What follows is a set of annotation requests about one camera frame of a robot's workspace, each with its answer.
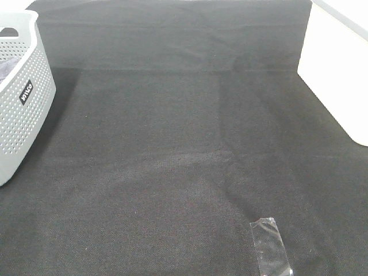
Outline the white plastic storage box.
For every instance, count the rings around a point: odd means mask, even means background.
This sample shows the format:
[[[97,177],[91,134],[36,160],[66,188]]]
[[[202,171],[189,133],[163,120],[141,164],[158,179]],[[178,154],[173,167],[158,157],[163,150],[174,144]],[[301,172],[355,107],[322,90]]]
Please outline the white plastic storage box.
[[[367,1],[312,1],[297,73],[367,146]]]

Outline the grey perforated laundry basket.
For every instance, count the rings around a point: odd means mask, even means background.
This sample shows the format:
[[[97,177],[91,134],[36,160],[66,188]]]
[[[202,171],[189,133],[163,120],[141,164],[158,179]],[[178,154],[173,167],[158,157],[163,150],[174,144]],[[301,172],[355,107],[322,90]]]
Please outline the grey perforated laundry basket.
[[[31,148],[51,108],[56,86],[32,10],[4,10],[1,61],[20,58],[1,83],[1,184],[9,181]]]

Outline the grey cloth in basket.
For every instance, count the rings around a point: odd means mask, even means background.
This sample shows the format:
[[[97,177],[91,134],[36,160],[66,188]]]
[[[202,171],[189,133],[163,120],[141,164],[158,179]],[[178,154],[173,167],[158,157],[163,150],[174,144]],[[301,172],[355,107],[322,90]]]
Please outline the grey cloth in basket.
[[[7,60],[3,60],[0,63],[0,83],[2,83],[6,77],[11,73],[14,67],[19,62],[20,58],[10,57]]]

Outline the clear tape strip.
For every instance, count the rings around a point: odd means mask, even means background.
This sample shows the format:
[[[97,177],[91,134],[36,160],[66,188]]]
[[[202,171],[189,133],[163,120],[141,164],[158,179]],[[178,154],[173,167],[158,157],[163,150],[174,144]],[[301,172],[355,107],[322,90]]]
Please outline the clear tape strip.
[[[292,276],[285,246],[273,217],[250,223],[260,276]]]

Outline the black table cloth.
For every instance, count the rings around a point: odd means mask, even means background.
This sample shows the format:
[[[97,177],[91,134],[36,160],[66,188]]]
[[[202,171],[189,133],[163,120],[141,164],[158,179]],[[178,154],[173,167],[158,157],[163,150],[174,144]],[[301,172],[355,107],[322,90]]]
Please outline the black table cloth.
[[[56,85],[2,275],[367,274],[367,148],[297,74],[309,1],[36,1]]]

